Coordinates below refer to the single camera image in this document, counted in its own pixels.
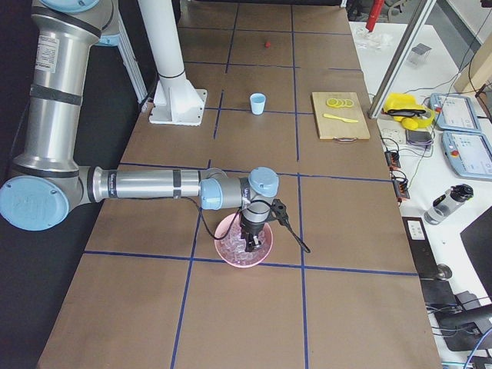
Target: tablet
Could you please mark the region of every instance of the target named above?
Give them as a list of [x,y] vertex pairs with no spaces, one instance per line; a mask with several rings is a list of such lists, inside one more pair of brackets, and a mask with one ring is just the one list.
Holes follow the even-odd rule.
[[471,99],[466,96],[432,94],[430,108],[436,111],[436,124],[443,130],[481,131]]
[[458,175],[492,180],[492,147],[484,134],[445,131],[442,142],[451,167]]

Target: wooden cutting board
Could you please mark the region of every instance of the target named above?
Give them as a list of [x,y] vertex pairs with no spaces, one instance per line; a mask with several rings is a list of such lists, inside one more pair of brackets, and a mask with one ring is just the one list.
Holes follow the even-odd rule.
[[[365,115],[355,92],[313,92],[314,116],[317,133],[321,140],[357,139],[367,140],[371,136],[367,129]],[[326,104],[329,98],[350,99],[354,102],[351,108],[331,108]],[[345,123],[337,119],[325,118],[324,113],[338,117],[357,119],[357,123]]]

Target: black bottle cap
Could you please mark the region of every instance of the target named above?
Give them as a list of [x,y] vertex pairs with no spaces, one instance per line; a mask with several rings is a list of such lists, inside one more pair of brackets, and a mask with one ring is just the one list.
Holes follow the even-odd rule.
[[465,202],[474,196],[474,190],[468,184],[459,184],[451,187],[450,196],[455,201]]

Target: white table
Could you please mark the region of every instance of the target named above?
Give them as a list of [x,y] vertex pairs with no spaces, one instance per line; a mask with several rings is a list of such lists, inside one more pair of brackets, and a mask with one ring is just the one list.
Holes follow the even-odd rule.
[[[357,46],[357,55],[364,72],[367,90],[374,95],[379,89],[384,73],[393,58],[394,51],[401,40],[406,25],[376,24],[373,35],[370,37],[376,41],[391,38],[390,44],[383,48],[364,47],[367,39],[357,35],[364,26],[365,24],[360,22],[351,23]],[[403,63],[391,91],[406,92],[423,87],[432,88],[410,92],[416,97],[418,103],[422,103],[432,92],[444,94],[449,91],[454,92],[452,83],[454,76],[457,75],[457,66],[431,25],[425,25],[421,29],[415,45],[418,43],[431,47],[430,54],[425,62],[418,66],[408,61]],[[434,86],[447,81],[450,82],[433,89]],[[484,115],[474,95],[470,94],[469,96],[474,103],[477,114]],[[480,123],[482,131],[489,138],[489,141],[492,141],[492,126],[487,120],[481,119]],[[396,138],[397,141],[399,141],[404,132],[399,123],[387,117],[380,116],[378,124],[383,134],[387,133],[390,137]],[[458,294],[463,291],[469,291],[480,298],[487,294],[470,263],[461,241],[460,233],[480,214],[492,206],[492,181],[476,181],[457,176],[444,156],[440,143],[441,135],[436,129],[434,152],[431,158],[422,159],[420,165],[418,164],[420,156],[414,155],[409,151],[401,152],[402,171],[411,178],[417,170],[409,190],[411,199],[404,201],[401,205],[401,215],[404,217],[423,217],[424,212],[432,204],[432,201],[452,185],[466,183],[474,189],[474,198],[458,209],[457,212],[439,225],[425,224],[425,229],[436,262],[448,265],[453,271],[453,277],[449,280],[453,292]],[[392,145],[390,141],[385,142],[388,147]],[[405,144],[401,145],[401,148],[414,149]],[[481,301],[481,304],[489,303],[490,300],[488,299]],[[430,317],[430,319],[432,324],[436,324],[433,317]],[[443,361],[464,362],[466,360],[468,352],[457,353],[449,351],[442,337],[436,336],[436,344]]]

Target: blue grid line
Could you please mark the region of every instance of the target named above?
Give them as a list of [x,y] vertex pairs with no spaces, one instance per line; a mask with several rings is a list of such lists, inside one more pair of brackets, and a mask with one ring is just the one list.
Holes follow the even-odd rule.
[[119,251],[85,250],[84,254],[107,255],[107,256],[127,256],[127,257],[131,257],[131,258],[167,259],[167,260],[181,260],[181,261],[189,261],[190,260],[190,258],[187,258],[185,256],[137,254],[137,253],[132,253],[132,252],[119,252]]
[[239,16],[239,6],[241,4],[238,3],[236,6],[236,17],[234,18],[234,27],[232,29],[232,35],[231,35],[231,44],[229,45],[229,53],[228,53],[228,63],[225,66],[225,73],[229,71],[229,62],[231,61],[231,53],[232,53],[232,44],[234,42],[234,34],[236,33],[236,24],[238,23],[238,16]]
[[328,68],[328,71],[362,71],[360,68]]
[[[208,162],[208,166],[205,167],[182,167],[175,165],[157,165],[157,164],[141,164],[141,163],[129,163],[122,162],[120,165],[131,165],[135,167],[148,167],[148,168],[163,168],[163,169],[190,169],[196,171],[202,171],[205,169],[209,169],[211,164],[211,160]],[[248,174],[249,171],[240,170],[240,169],[227,169],[221,168],[221,170],[227,173],[245,173]],[[339,175],[308,175],[304,173],[287,173],[287,172],[278,172],[278,175],[285,175],[290,177],[302,177],[302,178],[326,178],[326,179],[336,179],[340,181],[367,181],[367,182],[381,182],[381,183],[392,183],[391,179],[380,179],[380,178],[359,178],[359,177],[343,177]]]
[[352,36],[351,33],[345,32],[314,32],[314,31],[295,31],[295,33],[306,35],[334,35],[334,36]]
[[348,273],[401,275],[401,276],[411,276],[411,277],[418,276],[418,273],[415,273],[413,271],[375,271],[372,269],[317,267],[315,265],[306,265],[304,268],[312,271],[343,271]]
[[[219,108],[205,108],[205,110],[218,110]],[[241,108],[220,108],[223,111],[244,111],[251,112],[250,109],[241,109]],[[275,111],[275,110],[264,110],[264,113],[272,113],[272,114],[295,114],[294,111]]]
[[[211,31],[234,31],[233,28],[220,28],[220,27],[195,27],[189,25],[182,25],[178,28],[183,29],[207,29]],[[278,33],[304,33],[304,34],[313,34],[313,35],[340,35],[340,36],[352,36],[351,33],[345,32],[313,32],[313,31],[272,31],[267,29],[248,29],[248,28],[237,28],[236,31],[244,31],[244,32],[278,32]]]
[[196,26],[190,26],[190,25],[180,25],[178,29],[183,28],[183,29],[207,29],[210,31],[233,31],[232,28],[227,28],[227,27],[196,27]]
[[[219,263],[225,264],[222,259],[210,259],[210,258],[190,258],[186,256],[172,256],[172,255],[159,255],[159,254],[141,254],[132,252],[120,252],[120,251],[97,251],[97,250],[85,250],[84,254],[91,255],[104,255],[104,256],[122,256],[124,258],[149,258],[149,259],[164,259],[164,260],[178,260],[178,261],[199,261],[203,263]],[[281,263],[260,263],[258,266],[274,267],[274,268],[290,268],[290,269],[302,269],[313,271],[342,271],[347,273],[362,273],[362,274],[383,274],[383,275],[401,275],[401,276],[418,276],[418,273],[406,272],[406,271],[377,271],[372,269],[356,269],[356,268],[336,268],[336,267],[322,267],[317,265],[304,265],[301,264],[281,264]]]
[[[242,64],[242,63],[220,63],[216,61],[193,61],[187,60],[183,61],[185,64],[205,64],[205,65],[225,65],[227,68],[229,65],[235,65],[240,67],[275,67],[275,68],[294,68],[301,69],[301,67],[292,66],[292,65],[273,65],[273,64]],[[325,68],[325,71],[362,71],[359,68]]]
[[291,65],[229,63],[238,67],[292,68]]
[[184,284],[183,300],[181,301],[181,310],[179,312],[178,327],[176,328],[175,345],[174,345],[173,350],[172,350],[172,359],[171,359],[171,366],[170,366],[171,369],[174,369],[174,367],[175,367],[176,354],[178,353],[179,336],[181,334],[181,326],[183,324],[183,315],[185,314],[186,297],[188,296],[188,288],[190,286],[191,269],[193,268],[193,256],[194,256],[194,250],[197,246],[197,238],[198,238],[198,229],[199,228],[200,228],[200,215],[197,218],[197,226],[194,230],[193,247],[191,248],[191,256],[190,256],[190,262],[188,265],[188,273],[186,274],[186,283]]
[[[299,238],[304,240],[304,226],[302,221],[302,191],[301,176],[298,175],[298,207],[299,207]],[[309,369],[308,344],[308,300],[306,298],[306,270],[304,265],[304,250],[301,249],[301,289],[302,289],[302,321],[304,325],[304,368]]]
[[212,136],[214,139],[217,137],[217,130],[218,130],[218,120],[221,117],[221,111],[222,111],[222,101],[224,100],[224,90],[221,91],[221,99],[218,102],[218,113],[217,117],[215,119],[215,128],[214,128],[214,135]]
[[299,161],[301,157],[299,148],[299,125],[298,125],[298,88],[295,78],[295,47],[294,47],[294,10],[291,5],[291,40],[292,40],[292,71],[294,83],[294,112],[295,112],[295,152],[296,159]]
[[263,68],[292,68],[292,65],[274,64],[246,64],[246,63],[220,63],[218,61],[183,61],[185,64],[206,64],[206,65],[233,65],[236,67],[263,67]]
[[304,178],[330,178],[330,179],[338,179],[341,181],[367,181],[367,182],[392,183],[391,179],[379,179],[379,178],[341,177],[338,175],[304,175],[304,174],[299,174],[299,176]]

